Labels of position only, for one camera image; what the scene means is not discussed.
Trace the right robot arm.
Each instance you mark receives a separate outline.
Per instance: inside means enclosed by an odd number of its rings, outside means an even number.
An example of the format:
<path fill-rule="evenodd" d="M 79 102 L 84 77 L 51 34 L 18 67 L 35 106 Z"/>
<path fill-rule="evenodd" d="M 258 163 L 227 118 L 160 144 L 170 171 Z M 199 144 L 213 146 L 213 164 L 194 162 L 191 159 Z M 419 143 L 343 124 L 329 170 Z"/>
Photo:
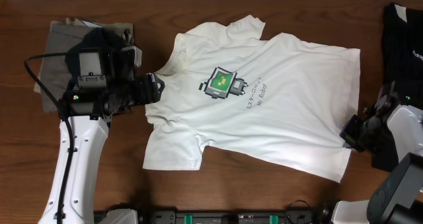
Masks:
<path fill-rule="evenodd" d="M 370 199 L 337 202 L 330 223 L 421 223 L 422 82 L 383 85 L 365 114 L 352 116 L 340 136 L 349 148 L 367 151 L 373 167 L 389 175 Z"/>

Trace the white printed t-shirt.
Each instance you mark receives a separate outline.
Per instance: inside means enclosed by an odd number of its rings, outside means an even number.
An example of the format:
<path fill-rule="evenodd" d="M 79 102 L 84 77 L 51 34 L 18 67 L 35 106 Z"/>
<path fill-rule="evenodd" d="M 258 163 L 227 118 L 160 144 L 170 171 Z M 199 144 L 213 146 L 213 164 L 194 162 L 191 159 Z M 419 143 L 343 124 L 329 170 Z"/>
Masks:
<path fill-rule="evenodd" d="M 242 153 L 340 182 L 350 151 L 340 131 L 356 113 L 360 51 L 281 33 L 247 16 L 177 34 L 143 167 L 198 170 L 206 147 Z"/>

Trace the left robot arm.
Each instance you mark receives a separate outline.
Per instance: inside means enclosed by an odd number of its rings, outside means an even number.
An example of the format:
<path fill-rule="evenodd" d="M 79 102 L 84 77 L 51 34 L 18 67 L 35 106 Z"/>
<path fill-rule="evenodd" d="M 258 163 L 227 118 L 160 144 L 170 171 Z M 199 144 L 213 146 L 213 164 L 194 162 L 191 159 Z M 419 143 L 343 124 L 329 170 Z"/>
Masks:
<path fill-rule="evenodd" d="M 94 223 L 98 166 L 112 116 L 158 102 L 164 89 L 154 73 L 125 79 L 78 76 L 77 90 L 60 100 L 59 156 L 41 223 Z"/>

